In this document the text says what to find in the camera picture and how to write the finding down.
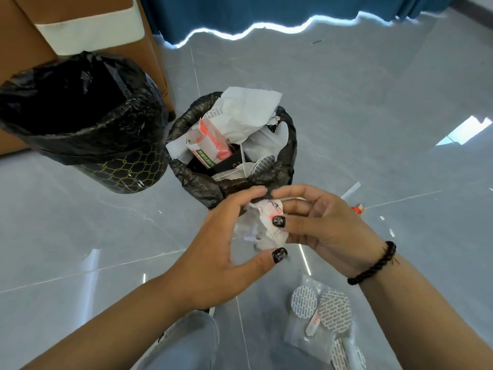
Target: forearm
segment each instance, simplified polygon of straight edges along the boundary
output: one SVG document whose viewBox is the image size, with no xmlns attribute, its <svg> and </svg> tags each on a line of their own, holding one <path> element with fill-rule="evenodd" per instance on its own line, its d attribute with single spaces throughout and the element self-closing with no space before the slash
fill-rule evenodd
<svg viewBox="0 0 493 370">
<path fill-rule="evenodd" d="M 403 257 L 361 290 L 404 370 L 491 368 L 491 348 Z"/>
<path fill-rule="evenodd" d="M 127 370 L 184 312 L 167 275 L 139 286 L 23 370 Z"/>
</svg>

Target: round sealing liner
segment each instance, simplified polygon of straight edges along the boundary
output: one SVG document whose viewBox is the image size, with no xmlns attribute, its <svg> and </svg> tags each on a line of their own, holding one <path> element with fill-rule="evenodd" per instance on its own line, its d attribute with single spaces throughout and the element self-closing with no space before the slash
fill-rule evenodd
<svg viewBox="0 0 493 370">
<path fill-rule="evenodd" d="M 342 292 L 328 290 L 320 299 L 318 313 L 322 324 L 329 330 L 344 332 L 351 324 L 351 302 Z"/>
<path fill-rule="evenodd" d="M 300 318 L 311 318 L 317 309 L 317 294 L 307 286 L 299 286 L 291 296 L 291 308 Z"/>
<path fill-rule="evenodd" d="M 366 370 L 365 357 L 363 356 L 363 354 L 361 353 L 358 347 L 356 347 L 356 354 L 358 355 L 359 363 L 361 363 L 361 369 Z M 342 345 L 341 339 L 337 339 L 336 342 L 334 343 L 331 357 L 332 360 L 330 362 L 332 363 L 332 366 L 336 370 L 350 370 L 348 358 L 346 356 L 346 352 L 344 351 L 344 346 Z"/>
</svg>

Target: black trash can with gold pattern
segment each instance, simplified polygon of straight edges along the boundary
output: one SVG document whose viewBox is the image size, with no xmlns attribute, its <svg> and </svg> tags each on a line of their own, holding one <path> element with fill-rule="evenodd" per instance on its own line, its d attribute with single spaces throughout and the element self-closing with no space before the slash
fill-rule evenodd
<svg viewBox="0 0 493 370">
<path fill-rule="evenodd" d="M 82 52 L 0 86 L 0 127 L 117 193 L 163 176 L 167 123 L 156 85 L 126 58 Z"/>
</svg>

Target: blue curtain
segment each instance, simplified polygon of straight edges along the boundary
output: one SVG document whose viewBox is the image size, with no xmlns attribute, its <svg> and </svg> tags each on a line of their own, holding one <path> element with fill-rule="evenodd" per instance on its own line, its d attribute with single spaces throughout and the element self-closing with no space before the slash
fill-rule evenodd
<svg viewBox="0 0 493 370">
<path fill-rule="evenodd" d="M 452 0 L 141 0 L 153 33 L 172 44 L 192 30 L 206 27 L 241 33 L 255 22 L 284 26 L 303 24 L 313 15 L 354 19 L 365 11 L 391 21 L 416 18 L 420 12 L 440 12 Z"/>
</svg>

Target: person's right hand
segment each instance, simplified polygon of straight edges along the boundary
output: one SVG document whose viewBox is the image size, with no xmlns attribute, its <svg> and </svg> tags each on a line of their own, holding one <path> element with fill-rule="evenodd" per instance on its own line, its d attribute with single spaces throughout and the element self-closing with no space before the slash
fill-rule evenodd
<svg viewBox="0 0 493 370">
<path fill-rule="evenodd" d="M 346 277 L 373 266 L 385 253 L 386 243 L 344 200 L 321 189 L 300 184 L 272 191 L 272 197 L 302 197 L 282 202 L 282 217 L 272 223 L 289 232 L 287 243 L 304 244 Z"/>
</svg>

